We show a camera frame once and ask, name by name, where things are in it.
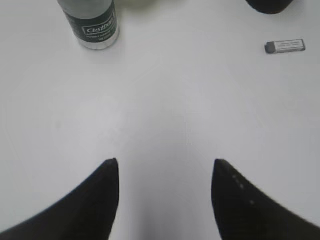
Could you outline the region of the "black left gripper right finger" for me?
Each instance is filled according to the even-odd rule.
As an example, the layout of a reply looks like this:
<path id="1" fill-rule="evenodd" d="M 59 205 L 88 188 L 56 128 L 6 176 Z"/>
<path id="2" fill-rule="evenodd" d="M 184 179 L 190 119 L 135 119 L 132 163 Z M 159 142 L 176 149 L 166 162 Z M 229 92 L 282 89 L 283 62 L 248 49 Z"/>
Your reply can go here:
<path id="1" fill-rule="evenodd" d="M 320 228 L 283 207 L 227 160 L 213 164 L 211 200 L 223 240 L 318 240 Z"/>

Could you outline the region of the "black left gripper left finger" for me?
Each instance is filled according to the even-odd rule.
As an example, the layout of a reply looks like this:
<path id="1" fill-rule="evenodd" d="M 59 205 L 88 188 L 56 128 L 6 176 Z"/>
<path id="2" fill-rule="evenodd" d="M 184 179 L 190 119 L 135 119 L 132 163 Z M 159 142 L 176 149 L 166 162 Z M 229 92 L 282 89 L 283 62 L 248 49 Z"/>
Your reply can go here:
<path id="1" fill-rule="evenodd" d="M 2 240 L 108 240 L 119 205 L 119 165 L 105 160 L 58 202 L 0 234 Z"/>

